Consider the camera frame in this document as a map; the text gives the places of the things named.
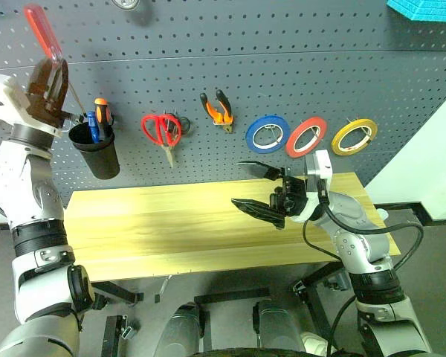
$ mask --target black cup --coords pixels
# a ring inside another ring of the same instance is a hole
[[[88,124],[78,124],[69,131],[69,138],[80,152],[92,174],[101,180],[112,179],[119,173],[119,161],[114,147],[114,132],[99,143],[93,143]]]

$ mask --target wooden tabletop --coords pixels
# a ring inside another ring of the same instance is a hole
[[[329,261],[302,241],[302,225],[285,229],[238,210],[231,198],[268,202],[279,181],[177,184],[77,191],[65,214],[77,264],[93,281]],[[354,173],[334,174],[331,190],[355,197],[383,226]],[[334,251],[309,223],[310,241]],[[399,250],[390,237],[390,253]]]

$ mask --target pegboard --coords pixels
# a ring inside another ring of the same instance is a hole
[[[0,73],[23,85],[43,57],[24,3],[0,1]],[[241,160],[300,173],[302,159],[284,149],[258,155],[246,146],[249,125],[268,114],[292,129],[323,117],[328,131],[317,148],[329,152],[347,118],[373,119],[379,132],[364,151],[331,153],[335,172],[354,170],[366,184],[446,98],[446,24],[410,22],[382,1],[140,0],[131,12],[110,1],[42,6],[81,101],[90,110],[95,97],[105,97],[116,117],[121,171],[111,180],[92,176],[66,133],[55,141],[54,178],[65,202],[73,190],[248,179]],[[199,94],[216,103],[217,88],[233,107],[233,134],[212,125],[201,107]],[[78,112],[70,95],[65,109]],[[143,136],[140,118],[175,109],[193,129],[170,169],[164,151]],[[0,128],[0,142],[6,137]]]

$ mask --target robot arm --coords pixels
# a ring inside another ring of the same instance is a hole
[[[305,179],[287,176],[288,169],[276,169],[256,161],[244,162],[244,167],[258,177],[282,178],[282,186],[271,194],[269,205],[250,199],[232,199],[232,202],[243,212],[271,222],[279,229],[284,228],[284,218],[288,216],[300,223],[314,221],[329,234],[352,281],[357,298],[358,329],[368,356],[394,356],[406,351],[412,353],[403,356],[430,353],[410,299],[396,276],[388,236],[353,233],[356,230],[368,233],[367,230],[377,227],[368,220],[357,200],[329,192],[332,166],[326,150],[306,158]],[[355,229],[348,231],[338,223]]]
[[[77,356],[79,330],[94,293],[74,265],[61,198],[51,178],[49,149],[61,136],[68,87],[66,61],[44,60],[25,94],[0,75],[0,119],[13,125],[0,146],[0,208],[13,237],[15,314],[21,324],[0,346],[4,356]]]

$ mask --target tape roll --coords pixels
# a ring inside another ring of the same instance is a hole
[[[261,129],[270,129],[273,130],[273,132],[274,129],[278,129],[280,135],[275,138],[274,142],[261,145],[255,142],[256,134]],[[290,131],[291,128],[284,119],[276,115],[266,115],[250,125],[246,132],[246,144],[251,150],[259,154],[275,152],[286,143]]]
[[[350,133],[356,129],[365,129],[365,137],[355,145],[351,147],[342,147],[340,143],[342,140]],[[332,139],[332,150],[337,155],[353,155],[361,151],[366,147],[370,141],[372,141],[377,135],[377,123],[370,119],[357,119],[347,125],[345,125],[341,130],[335,134]]]
[[[299,149],[296,148],[296,142],[299,138],[308,130],[314,130],[314,137],[303,147]],[[327,123],[324,119],[320,117],[312,117],[308,120],[303,121],[291,134],[285,145],[285,151],[292,158],[300,158],[305,154],[309,154],[322,140],[326,134]]]

